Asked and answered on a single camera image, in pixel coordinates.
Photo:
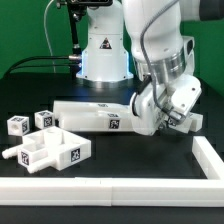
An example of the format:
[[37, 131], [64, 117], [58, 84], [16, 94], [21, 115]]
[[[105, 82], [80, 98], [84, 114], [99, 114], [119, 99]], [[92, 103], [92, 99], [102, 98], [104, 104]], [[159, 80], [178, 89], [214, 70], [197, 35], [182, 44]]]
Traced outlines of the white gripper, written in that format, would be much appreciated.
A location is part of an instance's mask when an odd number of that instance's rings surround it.
[[200, 81], [183, 74], [169, 84], [154, 84], [148, 75], [130, 100], [133, 130], [152, 136], [169, 125], [182, 124], [201, 95]]

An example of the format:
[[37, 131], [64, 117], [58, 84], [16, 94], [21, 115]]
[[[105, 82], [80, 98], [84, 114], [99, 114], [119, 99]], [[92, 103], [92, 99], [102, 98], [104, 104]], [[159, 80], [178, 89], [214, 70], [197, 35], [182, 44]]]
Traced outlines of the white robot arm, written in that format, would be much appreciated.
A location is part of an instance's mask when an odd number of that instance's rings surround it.
[[200, 130], [203, 116], [191, 112], [201, 94], [192, 72], [194, 39], [181, 35], [180, 23], [223, 19], [224, 0], [114, 0], [109, 7], [89, 6], [87, 15], [78, 77], [95, 86], [119, 83], [131, 76], [132, 57], [142, 81], [129, 104], [134, 131]]

